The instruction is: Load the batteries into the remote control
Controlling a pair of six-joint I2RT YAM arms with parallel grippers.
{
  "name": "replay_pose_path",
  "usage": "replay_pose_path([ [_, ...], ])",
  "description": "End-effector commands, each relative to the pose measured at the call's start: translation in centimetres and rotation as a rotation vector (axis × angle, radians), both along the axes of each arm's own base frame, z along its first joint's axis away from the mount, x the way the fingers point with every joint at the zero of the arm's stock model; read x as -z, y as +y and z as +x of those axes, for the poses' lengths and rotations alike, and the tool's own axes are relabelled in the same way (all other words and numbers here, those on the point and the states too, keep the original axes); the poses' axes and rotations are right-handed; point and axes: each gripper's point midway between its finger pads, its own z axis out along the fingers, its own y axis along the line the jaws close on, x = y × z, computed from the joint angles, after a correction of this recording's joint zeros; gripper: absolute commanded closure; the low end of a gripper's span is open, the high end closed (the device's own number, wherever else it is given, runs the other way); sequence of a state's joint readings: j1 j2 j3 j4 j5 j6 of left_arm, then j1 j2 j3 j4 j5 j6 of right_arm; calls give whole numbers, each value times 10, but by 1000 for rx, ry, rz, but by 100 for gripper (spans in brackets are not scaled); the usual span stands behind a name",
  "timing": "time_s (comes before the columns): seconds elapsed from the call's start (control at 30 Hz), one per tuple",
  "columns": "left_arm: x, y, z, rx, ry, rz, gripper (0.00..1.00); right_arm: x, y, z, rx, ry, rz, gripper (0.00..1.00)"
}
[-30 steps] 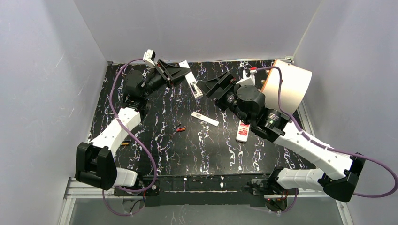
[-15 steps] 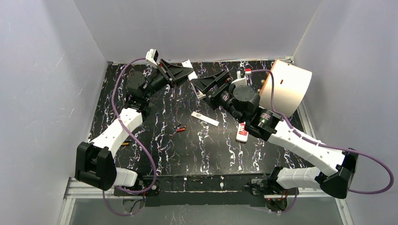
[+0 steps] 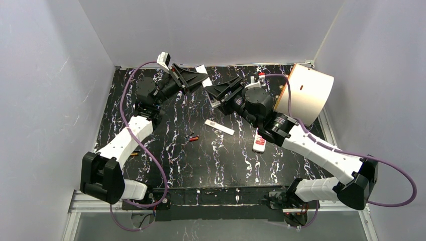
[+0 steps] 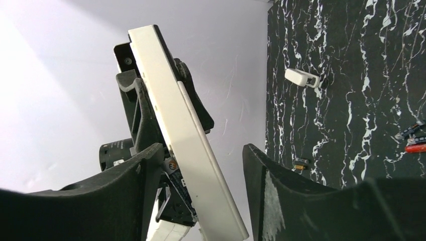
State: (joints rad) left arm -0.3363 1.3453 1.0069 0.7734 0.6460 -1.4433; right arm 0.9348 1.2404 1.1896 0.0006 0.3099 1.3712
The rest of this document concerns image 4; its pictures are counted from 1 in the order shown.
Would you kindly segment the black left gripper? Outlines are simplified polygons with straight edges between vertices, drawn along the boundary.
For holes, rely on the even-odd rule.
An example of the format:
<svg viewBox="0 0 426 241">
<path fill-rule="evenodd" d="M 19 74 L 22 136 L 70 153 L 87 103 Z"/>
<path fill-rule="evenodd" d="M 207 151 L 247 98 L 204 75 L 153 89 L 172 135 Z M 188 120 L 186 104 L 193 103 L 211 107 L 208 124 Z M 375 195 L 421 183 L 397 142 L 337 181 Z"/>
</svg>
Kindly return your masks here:
<svg viewBox="0 0 426 241">
<path fill-rule="evenodd" d="M 136 152 L 141 152 L 154 143 L 162 144 L 165 150 L 166 144 L 150 102 L 148 90 L 143 79 L 140 78 L 130 42 L 114 46 L 113 51 L 119 70 L 116 81 Z M 215 122 L 195 90 L 187 65 L 179 58 L 174 58 L 173 61 L 179 74 L 178 81 L 183 83 L 204 132 L 210 133 Z"/>
</svg>

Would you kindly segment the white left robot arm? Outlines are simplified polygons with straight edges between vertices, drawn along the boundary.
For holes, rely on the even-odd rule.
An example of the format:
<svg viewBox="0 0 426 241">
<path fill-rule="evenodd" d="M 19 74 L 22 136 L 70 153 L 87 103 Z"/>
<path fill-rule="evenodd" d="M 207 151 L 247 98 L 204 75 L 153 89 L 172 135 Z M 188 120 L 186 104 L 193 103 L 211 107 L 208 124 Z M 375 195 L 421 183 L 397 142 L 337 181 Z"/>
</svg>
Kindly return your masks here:
<svg viewBox="0 0 426 241">
<path fill-rule="evenodd" d="M 106 187 L 106 226 L 113 240 L 182 240 L 195 225 L 195 210 L 171 161 L 148 90 L 129 43 L 114 47 L 116 76 L 131 137 L 99 150 Z"/>
</svg>

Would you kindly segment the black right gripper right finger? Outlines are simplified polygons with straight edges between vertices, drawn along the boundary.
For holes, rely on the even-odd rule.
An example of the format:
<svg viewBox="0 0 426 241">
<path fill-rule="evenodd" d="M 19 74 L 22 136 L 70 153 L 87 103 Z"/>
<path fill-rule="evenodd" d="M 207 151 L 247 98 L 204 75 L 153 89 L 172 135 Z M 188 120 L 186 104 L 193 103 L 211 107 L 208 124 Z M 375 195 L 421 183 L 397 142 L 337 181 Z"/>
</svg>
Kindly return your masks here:
<svg viewBox="0 0 426 241">
<path fill-rule="evenodd" d="M 425 240 L 425 179 L 368 179 L 343 190 L 243 147 L 254 240 Z"/>
</svg>

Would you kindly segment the long white remote control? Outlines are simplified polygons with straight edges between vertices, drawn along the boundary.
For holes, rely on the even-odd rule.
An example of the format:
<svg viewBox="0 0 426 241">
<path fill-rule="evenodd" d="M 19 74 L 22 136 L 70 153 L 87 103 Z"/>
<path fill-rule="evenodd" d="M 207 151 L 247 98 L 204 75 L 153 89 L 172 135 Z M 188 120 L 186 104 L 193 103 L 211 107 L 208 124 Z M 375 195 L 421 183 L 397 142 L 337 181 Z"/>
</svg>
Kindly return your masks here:
<svg viewBox="0 0 426 241">
<path fill-rule="evenodd" d="M 157 25 L 128 31 L 161 133 L 182 173 L 204 240 L 249 236 Z"/>
</svg>

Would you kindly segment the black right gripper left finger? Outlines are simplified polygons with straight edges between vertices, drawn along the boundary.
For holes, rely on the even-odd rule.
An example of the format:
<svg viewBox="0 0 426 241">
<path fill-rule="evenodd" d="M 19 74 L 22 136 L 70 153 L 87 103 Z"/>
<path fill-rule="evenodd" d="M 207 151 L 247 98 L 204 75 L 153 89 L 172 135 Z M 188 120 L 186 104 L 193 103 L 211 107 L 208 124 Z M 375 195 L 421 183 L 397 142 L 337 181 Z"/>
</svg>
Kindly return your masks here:
<svg viewBox="0 0 426 241">
<path fill-rule="evenodd" d="M 1 191 L 1 240 L 145 240 L 164 150 L 131 159 L 60 190 Z"/>
</svg>

